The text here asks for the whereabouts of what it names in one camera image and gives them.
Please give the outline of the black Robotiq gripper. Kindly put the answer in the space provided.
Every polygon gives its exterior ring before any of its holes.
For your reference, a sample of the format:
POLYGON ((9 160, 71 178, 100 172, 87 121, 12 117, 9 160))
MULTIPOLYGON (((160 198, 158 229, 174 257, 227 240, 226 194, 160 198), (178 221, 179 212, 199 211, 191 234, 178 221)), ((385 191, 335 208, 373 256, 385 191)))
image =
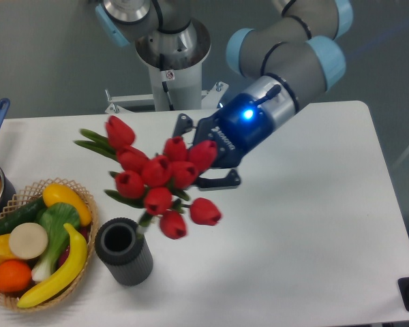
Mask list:
POLYGON ((247 93, 236 96, 223 108, 211 116, 193 119, 180 113, 172 132, 172 137, 193 139, 193 145, 211 140, 217 144, 217 157, 212 168, 231 168, 222 178, 199 176, 193 186, 199 190, 235 189, 241 184, 241 177, 235 169, 243 157, 262 142, 273 131, 271 118, 261 105, 271 100, 264 96, 254 99, 247 93))

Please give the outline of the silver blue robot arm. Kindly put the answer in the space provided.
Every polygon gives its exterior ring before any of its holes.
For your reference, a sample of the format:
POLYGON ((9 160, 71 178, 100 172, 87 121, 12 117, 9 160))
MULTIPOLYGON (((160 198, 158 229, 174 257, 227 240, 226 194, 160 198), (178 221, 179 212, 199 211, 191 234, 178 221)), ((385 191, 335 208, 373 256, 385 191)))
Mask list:
POLYGON ((349 1, 276 1, 280 20, 257 31, 240 29, 228 41, 226 61, 253 83, 225 106, 194 123, 187 110, 218 105, 224 90, 202 94, 202 63, 211 49, 207 28, 192 18, 189 1, 100 1, 96 16, 118 46, 135 45, 147 66, 155 109, 178 110, 173 131, 193 142, 217 144, 224 178, 197 178, 199 189, 237 187, 237 166, 276 129, 328 91, 345 73, 336 39, 349 30, 349 1))

